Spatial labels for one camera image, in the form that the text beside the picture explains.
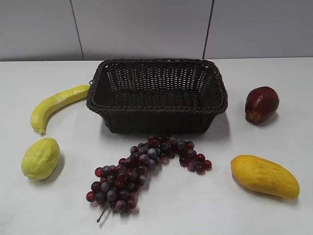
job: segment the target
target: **brown wicker basket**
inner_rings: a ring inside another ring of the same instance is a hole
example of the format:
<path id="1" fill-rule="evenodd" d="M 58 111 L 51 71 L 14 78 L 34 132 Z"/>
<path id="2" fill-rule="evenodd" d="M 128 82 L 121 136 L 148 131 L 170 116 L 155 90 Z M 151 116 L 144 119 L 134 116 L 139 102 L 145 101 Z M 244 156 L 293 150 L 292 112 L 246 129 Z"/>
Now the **brown wicker basket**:
<path id="1" fill-rule="evenodd" d="M 114 133 L 203 133 L 227 108 L 220 72 L 206 60 L 107 60 L 90 85 L 87 107 Z"/>

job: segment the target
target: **mango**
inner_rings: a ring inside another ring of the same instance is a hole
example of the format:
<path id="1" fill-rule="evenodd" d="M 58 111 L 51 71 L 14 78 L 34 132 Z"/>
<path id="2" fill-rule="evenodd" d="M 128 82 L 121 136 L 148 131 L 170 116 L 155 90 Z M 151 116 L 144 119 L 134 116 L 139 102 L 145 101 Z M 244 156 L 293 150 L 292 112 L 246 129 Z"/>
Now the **mango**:
<path id="1" fill-rule="evenodd" d="M 60 147 L 55 139 L 43 138 L 29 147 L 22 161 L 23 174 L 33 180 L 50 176 L 58 164 Z"/>
<path id="2" fill-rule="evenodd" d="M 239 155 L 231 161 L 231 171 L 246 188 L 295 199 L 300 186 L 297 179 L 281 165 L 252 155 Z"/>

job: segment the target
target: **lemon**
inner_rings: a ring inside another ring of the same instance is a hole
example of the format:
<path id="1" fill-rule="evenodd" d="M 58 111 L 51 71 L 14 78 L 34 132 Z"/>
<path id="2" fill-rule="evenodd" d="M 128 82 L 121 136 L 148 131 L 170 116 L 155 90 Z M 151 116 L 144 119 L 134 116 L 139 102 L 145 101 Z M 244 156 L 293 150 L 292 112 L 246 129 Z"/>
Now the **lemon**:
<path id="1" fill-rule="evenodd" d="M 43 138 L 29 147 L 22 161 L 23 174 L 42 180 L 52 174 L 60 158 L 60 147 L 55 139 Z"/>

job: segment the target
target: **banana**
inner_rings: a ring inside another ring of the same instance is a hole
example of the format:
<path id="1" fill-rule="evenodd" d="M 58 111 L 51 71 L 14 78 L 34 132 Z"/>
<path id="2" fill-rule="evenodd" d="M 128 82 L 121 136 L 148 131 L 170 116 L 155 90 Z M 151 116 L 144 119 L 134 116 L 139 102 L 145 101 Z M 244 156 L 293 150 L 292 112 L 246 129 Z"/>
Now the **banana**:
<path id="1" fill-rule="evenodd" d="M 83 85 L 55 94 L 41 102 L 31 116 L 32 127 L 41 135 L 45 134 L 48 118 L 57 110 L 86 98 L 90 86 Z"/>

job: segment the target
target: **white table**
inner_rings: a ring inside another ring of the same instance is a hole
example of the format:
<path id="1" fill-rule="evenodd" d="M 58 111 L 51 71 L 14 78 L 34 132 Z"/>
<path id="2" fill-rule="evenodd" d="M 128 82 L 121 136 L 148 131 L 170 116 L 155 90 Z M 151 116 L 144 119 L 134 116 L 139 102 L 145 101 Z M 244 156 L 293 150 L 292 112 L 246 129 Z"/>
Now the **white table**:
<path id="1" fill-rule="evenodd" d="M 96 219 L 86 193 L 98 166 L 117 164 L 145 135 L 111 133 L 99 115 L 75 103 L 54 115 L 46 137 L 60 145 L 63 160 L 47 180 L 24 177 L 21 162 L 41 137 L 30 125 L 34 107 L 46 97 L 87 84 L 100 61 L 1 62 L 1 235 L 311 235 L 313 234 L 313 58 L 214 60 L 229 95 L 226 115 L 204 135 L 179 136 L 212 162 L 204 176 L 178 159 L 152 177 L 138 199 L 138 213 Z M 260 86 L 280 97 L 278 116 L 260 127 L 245 120 L 246 96 Z M 257 155 L 281 164 L 298 179 L 296 201 L 250 193 L 231 176 L 230 161 Z"/>

